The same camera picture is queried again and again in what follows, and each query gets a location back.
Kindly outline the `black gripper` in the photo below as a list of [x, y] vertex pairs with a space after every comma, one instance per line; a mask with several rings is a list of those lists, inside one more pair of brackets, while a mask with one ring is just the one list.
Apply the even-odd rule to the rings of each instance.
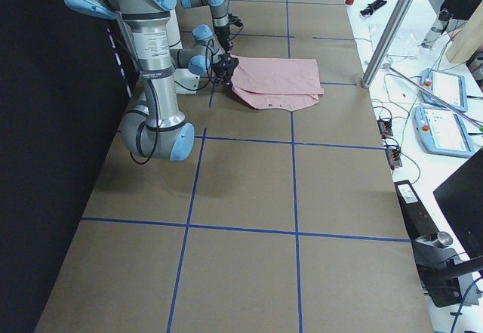
[[214, 80], [215, 84], [221, 85], [222, 81], [225, 81], [226, 85], [231, 85], [231, 79], [238, 65], [239, 60], [237, 57], [222, 55], [221, 58], [213, 64], [213, 71], [216, 76]]
[[232, 50], [232, 41], [230, 37], [230, 26], [215, 26], [214, 32], [220, 46], [226, 46], [226, 53], [229, 54]]

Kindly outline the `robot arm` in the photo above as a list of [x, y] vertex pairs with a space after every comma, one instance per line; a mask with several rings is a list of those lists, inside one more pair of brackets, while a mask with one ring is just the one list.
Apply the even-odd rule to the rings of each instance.
[[228, 11], [227, 0], [180, 0], [185, 9], [208, 6], [211, 11], [214, 33], [223, 50], [232, 50], [231, 30], [232, 15]]
[[[127, 50], [144, 89], [122, 118], [120, 131], [131, 158], [183, 161], [192, 151], [195, 128], [177, 102], [174, 73], [186, 69], [196, 76], [214, 73], [214, 81], [230, 84], [238, 59], [230, 54], [230, 27], [243, 27], [229, 13], [226, 0], [64, 0], [68, 8], [105, 20], [119, 20]], [[168, 23], [177, 5], [209, 7], [212, 24], [192, 31], [190, 49], [174, 48]]]

